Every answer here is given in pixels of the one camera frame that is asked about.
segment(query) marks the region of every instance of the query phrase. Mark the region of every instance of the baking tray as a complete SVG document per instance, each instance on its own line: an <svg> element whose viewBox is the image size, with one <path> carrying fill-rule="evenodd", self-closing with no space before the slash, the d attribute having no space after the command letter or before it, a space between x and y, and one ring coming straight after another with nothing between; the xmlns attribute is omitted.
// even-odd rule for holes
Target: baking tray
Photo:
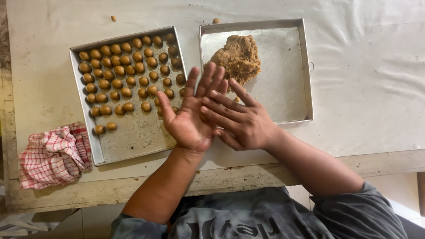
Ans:
<svg viewBox="0 0 425 239"><path fill-rule="evenodd" d="M303 18L220 23L199 26L202 65L231 35L252 35L261 72L244 88L264 105L275 124L313 120L309 60ZM234 99L230 92L227 97Z"/></svg>
<svg viewBox="0 0 425 239"><path fill-rule="evenodd" d="M146 64L145 56L143 55L143 50L146 48L146 46L143 44L143 47L139 50L141 54L143 55L143 64L145 65L145 72L144 73L136 73L136 75L131 75L136 79L136 86L135 87L129 87L132 90L133 96L131 99L123 100L121 99L119 101L111 100L109 97L109 93L114 91L114 88L111 86L109 90L102 90L98 89L97 93L104 93L108 96L108 102L107 103L96 103L91 104L86 100L86 96L88 95L87 91L85 90L86 83L82 80L83 73L78 69L79 64L82 62L82 60L79 57L79 52L81 51L90 51L92 49L99 49L103 45L109 45L112 44L122 44L125 42L130 43L132 46L132 52L126 53L123 51L123 55L128 55L131 59L131 62L134 66L134 61L131 57L131 55L134 53L135 50L138 50L134 47L132 44L132 40L135 37L141 38L142 36L150 36L151 38L153 36L162 36L163 39L163 47L158 48L152 45L150 48L153 50L154 57L156 59L158 54L161 52L167 52L168 45L165 38L163 37L167 33L174 33L176 36L176 43L174 46L178 49L178 58L181 60L182 68L181 70L174 70L171 66L170 60L171 56L169 55L168 62L165 64L170 68L170 75L169 76L163 76L160 71L159 67L163 65L158 61L158 66L156 68L151 68ZM174 26L168 26L164 28L159 28L151 31L144 31L139 32L135 34L130 34L122 37L115 37L107 40L98 41L95 43L89 43L82 46L76 46L71 47L69 49L69 54L71 58L71 64L72 69L74 71L75 81L78 88L79 97L81 100L81 105L84 113L84 119L85 124L87 126L88 132L89 132L89 140L91 145L91 155L95 166L100 166L112 162L117 162L125 159L131 159L138 156L143 156L147 154L153 154L161 151L165 151L168 149L173 148L176 145L175 140L171 135L165 130L164 125L162 123L162 117L158 116L157 109L158 107L154 104L154 99L156 97L149 96L146 100L150 103L152 107L152 111L150 113L145 113L140 109L140 105L143 102L137 94L137 91L140 89L140 85L138 83L138 79L142 76L146 76L149 79L149 72L156 71L159 75L159 79L152 83L152 81L149 79L149 86L156 85L158 90L164 91L166 88L162 84L162 80L165 77L168 77L172 80L172 86L171 89L174 90L174 99L170 100L171 106L180 107L182 102L182 97L179 95L179 90L184 87L184 85L177 85L176 84L176 76L179 73L184 74L186 77L186 71L184 69L184 62L183 58L181 57L181 49L180 49L180 43L179 38L177 36L177 31ZM127 87L127 83L125 82L125 79L128 77L126 74L124 77L115 76L116 79L123 80L124 87ZM98 78L96 77L95 85L97 86ZM121 104L123 105L126 102L132 102L134 104L134 112L131 114L126 114L124 116L117 116L112 112L112 115L110 116L101 116L94 118L90 115L90 109L95 106L102 106L104 104L109 105L112 108L112 111L114 108ZM106 125L107 122L115 122L118 125L118 128L116 131L108 132L106 131L105 134L97 135L94 133L93 128L95 125Z"/></svg>

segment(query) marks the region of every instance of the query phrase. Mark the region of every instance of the gray t-shirt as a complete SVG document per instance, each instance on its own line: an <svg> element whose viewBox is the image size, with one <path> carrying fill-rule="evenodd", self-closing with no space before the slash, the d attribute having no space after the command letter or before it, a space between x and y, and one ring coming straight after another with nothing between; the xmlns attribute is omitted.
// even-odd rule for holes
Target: gray t-shirt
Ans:
<svg viewBox="0 0 425 239"><path fill-rule="evenodd" d="M390 203L368 182L358 193L311 197L313 211L286 188L183 198L166 225L121 214L111 239L407 239Z"/></svg>

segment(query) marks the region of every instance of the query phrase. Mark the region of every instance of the cookie dough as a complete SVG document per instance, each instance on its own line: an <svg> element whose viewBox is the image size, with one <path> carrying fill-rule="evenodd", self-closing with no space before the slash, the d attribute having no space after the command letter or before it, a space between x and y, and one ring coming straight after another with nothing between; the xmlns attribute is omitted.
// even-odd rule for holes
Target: cookie dough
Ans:
<svg viewBox="0 0 425 239"><path fill-rule="evenodd" d="M123 65L129 65L129 64L131 64L130 58L128 56L122 56L122 57L120 57L119 58L119 61Z"/></svg>
<svg viewBox="0 0 425 239"><path fill-rule="evenodd" d="M156 61L156 59L155 59L154 57L149 57L149 58L146 60L146 63L147 63L147 65L148 65L148 66L150 66L150 67L156 67L156 66L158 65L158 62Z"/></svg>
<svg viewBox="0 0 425 239"><path fill-rule="evenodd" d="M91 72L91 66L89 66L87 63L84 63L84 62L81 63L78 68L84 73L90 73Z"/></svg>
<svg viewBox="0 0 425 239"><path fill-rule="evenodd" d="M179 58L173 58L173 59L171 59L171 65L176 69L180 69L181 68L181 60Z"/></svg>
<svg viewBox="0 0 425 239"><path fill-rule="evenodd" d="M113 100L119 100L121 96L119 95L118 91L113 91L109 94L109 97Z"/></svg>
<svg viewBox="0 0 425 239"><path fill-rule="evenodd" d="M143 57L142 54L140 54L140 52L136 51L133 53L133 60L134 62L142 62L143 61Z"/></svg>
<svg viewBox="0 0 425 239"><path fill-rule="evenodd" d="M218 19L218 18L214 18L214 19L212 20L212 23L213 23L213 24L221 23L221 20L220 20L220 19Z"/></svg>
<svg viewBox="0 0 425 239"><path fill-rule="evenodd" d="M126 112L134 111L134 105L131 102L127 102L124 104L123 108Z"/></svg>
<svg viewBox="0 0 425 239"><path fill-rule="evenodd" d="M96 134L104 134L106 132L105 127L103 125L96 125L94 127L94 132Z"/></svg>
<svg viewBox="0 0 425 239"><path fill-rule="evenodd" d="M121 61L119 60L119 57L118 56L113 56L111 58L111 62L112 62L112 65L115 65L115 66L121 65Z"/></svg>
<svg viewBox="0 0 425 239"><path fill-rule="evenodd" d="M224 67L225 79L233 78L241 86L261 71L257 44L252 36L228 37L224 47L215 52L210 61Z"/></svg>
<svg viewBox="0 0 425 239"><path fill-rule="evenodd" d="M134 66L128 65L125 67L125 72L127 72L127 74L129 75L133 75L136 72L136 70L134 69Z"/></svg>
<svg viewBox="0 0 425 239"><path fill-rule="evenodd" d="M170 86L171 85L171 79L168 78L168 77L163 79L162 84L164 84L165 86Z"/></svg>
<svg viewBox="0 0 425 239"><path fill-rule="evenodd" d="M110 57L112 55L110 46L104 45L100 48L100 51L102 52L104 56Z"/></svg>
<svg viewBox="0 0 425 239"><path fill-rule="evenodd" d="M186 83L186 78L184 77L184 75L183 75L183 74L178 74L178 75L176 76L176 82L177 82L177 84L179 84L179 85L184 85L184 84Z"/></svg>
<svg viewBox="0 0 425 239"><path fill-rule="evenodd" d="M86 97L87 101L94 104L97 103L96 100L96 95L95 94L88 94L88 96Z"/></svg>
<svg viewBox="0 0 425 239"><path fill-rule="evenodd" d="M106 129L108 131L116 130L116 123L114 123L114 122L106 123Z"/></svg>
<svg viewBox="0 0 425 239"><path fill-rule="evenodd" d="M119 46L118 44L113 44L110 48L114 54L118 55L122 53L121 46Z"/></svg>
<svg viewBox="0 0 425 239"><path fill-rule="evenodd" d="M86 73L82 76L82 79L84 80L84 82L88 83L93 83L94 82L94 76L92 76L89 73Z"/></svg>
<svg viewBox="0 0 425 239"><path fill-rule="evenodd" d="M166 66L166 65L162 65L159 68L159 71L166 76L170 74L170 68L168 68L168 66Z"/></svg>
<svg viewBox="0 0 425 239"><path fill-rule="evenodd" d="M173 33L168 33L166 39L167 43L170 45L173 45L176 42L176 36Z"/></svg>
<svg viewBox="0 0 425 239"><path fill-rule="evenodd" d="M137 48L142 48L142 41L136 37L133 39L133 45Z"/></svg>
<svg viewBox="0 0 425 239"><path fill-rule="evenodd" d="M152 96L156 95L157 91L158 91L158 88L156 87L156 85L152 85L147 88L147 92L149 93L149 95L152 95Z"/></svg>
<svg viewBox="0 0 425 239"><path fill-rule="evenodd" d="M162 52L158 55L158 60L162 63L166 63L168 61L168 54L165 52Z"/></svg>
<svg viewBox="0 0 425 239"><path fill-rule="evenodd" d="M99 81L99 88L108 90L109 88L111 88L111 84L109 83L109 81L102 79Z"/></svg>
<svg viewBox="0 0 425 239"><path fill-rule="evenodd" d="M130 88L124 87L121 89L121 95L125 97L132 97L133 93L131 92Z"/></svg>
<svg viewBox="0 0 425 239"><path fill-rule="evenodd" d="M91 60L91 56L85 51L80 52L79 56L82 60L85 60L85 61Z"/></svg>
<svg viewBox="0 0 425 239"><path fill-rule="evenodd" d="M101 78L103 76L103 71L101 69L95 69L93 71L93 75L95 75L97 78Z"/></svg>
<svg viewBox="0 0 425 239"><path fill-rule="evenodd" d="M174 98L174 91L173 91L172 89L166 89L166 90L164 91L164 93L165 93L165 95L166 95L169 99Z"/></svg>
<svg viewBox="0 0 425 239"><path fill-rule="evenodd" d="M99 93L96 95L97 102L105 103L108 102L108 97L104 93Z"/></svg>
<svg viewBox="0 0 425 239"><path fill-rule="evenodd" d="M125 115L125 109L124 109L124 107L122 105L117 105L115 107L115 109L113 110L113 112L116 115Z"/></svg>
<svg viewBox="0 0 425 239"><path fill-rule="evenodd" d="M146 48L146 49L143 51L143 54L144 54L144 56L145 56L146 58L153 57L153 51L152 51L152 49L150 49L150 48Z"/></svg>
<svg viewBox="0 0 425 239"><path fill-rule="evenodd" d="M146 45L152 44L152 40L148 36L142 36L142 42Z"/></svg>
<svg viewBox="0 0 425 239"><path fill-rule="evenodd" d="M125 82L126 82L128 85L135 85L135 84L136 84L136 79L134 79L134 77L129 77L129 78L127 78L127 79L125 80Z"/></svg>
<svg viewBox="0 0 425 239"><path fill-rule="evenodd" d="M149 72L149 78L151 80L158 80L158 73L156 73L154 71Z"/></svg>
<svg viewBox="0 0 425 239"><path fill-rule="evenodd" d="M154 37L154 38L152 39L152 41L153 41L153 43L154 43L156 46L158 46L158 47L162 47L162 39L161 39L161 37L156 36L156 37Z"/></svg>
<svg viewBox="0 0 425 239"><path fill-rule="evenodd" d="M141 77L139 79L139 84L142 86L147 86L149 85L149 80L147 79L147 77Z"/></svg>
<svg viewBox="0 0 425 239"><path fill-rule="evenodd" d="M144 64L141 62L138 62L134 65L134 69L136 70L137 73L142 73L145 71L145 67Z"/></svg>
<svg viewBox="0 0 425 239"><path fill-rule="evenodd" d="M144 111L144 112L149 112L151 111L151 107L150 104L148 102L143 102L142 105L140 106L140 108Z"/></svg>
<svg viewBox="0 0 425 239"><path fill-rule="evenodd" d="M119 76L124 76L125 75L125 70L124 67L117 65L116 67L113 68L113 71L115 72L115 74L119 75Z"/></svg>
<svg viewBox="0 0 425 239"><path fill-rule="evenodd" d="M100 53L100 51L97 49L91 50L90 56L94 59L102 59L102 53Z"/></svg>
<svg viewBox="0 0 425 239"><path fill-rule="evenodd" d="M130 46L130 44L128 44L128 43L123 43L121 47L122 47L122 49L123 49L125 52L131 52L131 46Z"/></svg>
<svg viewBox="0 0 425 239"><path fill-rule="evenodd" d="M168 48L168 53L170 54L170 56L176 57L177 54L179 53L179 51L177 50L177 48L175 46L170 46Z"/></svg>
<svg viewBox="0 0 425 239"><path fill-rule="evenodd" d="M121 88L122 88L122 81L121 81L121 80L119 80L119 79L114 79L114 80L112 81L112 86L113 86L115 89L121 89Z"/></svg>
<svg viewBox="0 0 425 239"><path fill-rule="evenodd" d="M112 80L113 78L115 78L114 74L112 73L112 71L105 71L103 72L103 77L107 80Z"/></svg>
<svg viewBox="0 0 425 239"><path fill-rule="evenodd" d="M112 61L109 58L103 58L102 65L104 67L112 68Z"/></svg>
<svg viewBox="0 0 425 239"><path fill-rule="evenodd" d="M97 60L97 59L91 60L90 65L91 65L91 67L93 67L95 69L102 68L102 65L100 64L100 60Z"/></svg>
<svg viewBox="0 0 425 239"><path fill-rule="evenodd" d="M108 105L102 105L102 107L100 107L100 112L102 113L102 115L111 115L112 109Z"/></svg>
<svg viewBox="0 0 425 239"><path fill-rule="evenodd" d="M85 86L85 90L87 90L88 93L96 93L97 92L97 87L93 83L88 83Z"/></svg>
<svg viewBox="0 0 425 239"><path fill-rule="evenodd" d="M147 98L148 93L145 88L140 88L140 90L137 92L140 98Z"/></svg>
<svg viewBox="0 0 425 239"><path fill-rule="evenodd" d="M97 116L101 116L102 113L100 112L100 108L99 107L93 107L90 109L90 114L93 115L94 117Z"/></svg>

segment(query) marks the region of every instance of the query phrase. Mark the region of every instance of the floor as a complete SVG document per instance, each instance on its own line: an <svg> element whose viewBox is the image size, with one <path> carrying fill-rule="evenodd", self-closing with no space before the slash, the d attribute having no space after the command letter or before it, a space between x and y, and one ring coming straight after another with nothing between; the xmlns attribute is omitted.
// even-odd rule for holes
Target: floor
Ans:
<svg viewBox="0 0 425 239"><path fill-rule="evenodd" d="M392 204L394 211L404 218L425 227L425 218L419 214L416 173L395 174L366 178ZM292 198L307 208L314 203L303 186L288 187ZM109 237L110 224L121 212L124 204L83 208L68 217L51 232L38 232L25 239L104 239Z"/></svg>

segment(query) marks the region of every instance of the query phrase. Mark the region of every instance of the red checkered towel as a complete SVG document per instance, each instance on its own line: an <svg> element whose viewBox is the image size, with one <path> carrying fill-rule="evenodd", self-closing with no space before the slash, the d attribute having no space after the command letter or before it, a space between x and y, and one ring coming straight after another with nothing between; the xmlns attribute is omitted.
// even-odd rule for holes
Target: red checkered towel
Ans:
<svg viewBox="0 0 425 239"><path fill-rule="evenodd" d="M19 154L21 190L65 185L91 170L90 143L81 122L28 138Z"/></svg>

